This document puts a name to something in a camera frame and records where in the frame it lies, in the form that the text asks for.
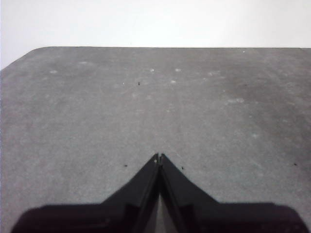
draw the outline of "white speck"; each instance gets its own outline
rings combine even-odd
[[[256,134],[256,133],[253,133],[253,134],[252,134],[252,137],[253,137],[253,138],[258,138],[258,137],[259,137],[259,135],[258,135],[258,134]]]
[[[243,99],[243,98],[237,98],[237,102],[238,102],[238,103],[243,103],[243,102],[244,102],[244,99]]]
[[[228,103],[243,103],[243,102],[244,102],[243,98],[237,98],[237,99],[228,100]]]

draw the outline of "gray mat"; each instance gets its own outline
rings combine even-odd
[[[155,152],[218,201],[311,227],[309,49],[41,48],[1,85],[2,233],[28,208],[103,201]]]

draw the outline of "white background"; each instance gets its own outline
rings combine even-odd
[[[311,47],[311,0],[1,0],[1,68],[45,46]]]

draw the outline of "gray table surface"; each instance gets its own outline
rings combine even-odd
[[[103,201],[155,152],[218,201],[311,227],[310,49],[40,48],[1,71],[1,101],[2,233]]]

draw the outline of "black plastic object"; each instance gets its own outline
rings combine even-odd
[[[164,154],[155,154],[103,203],[31,209],[20,217],[12,233],[153,232],[159,194],[171,218],[165,221],[166,229],[179,233],[309,232],[296,211],[287,206],[218,203],[190,182]]]

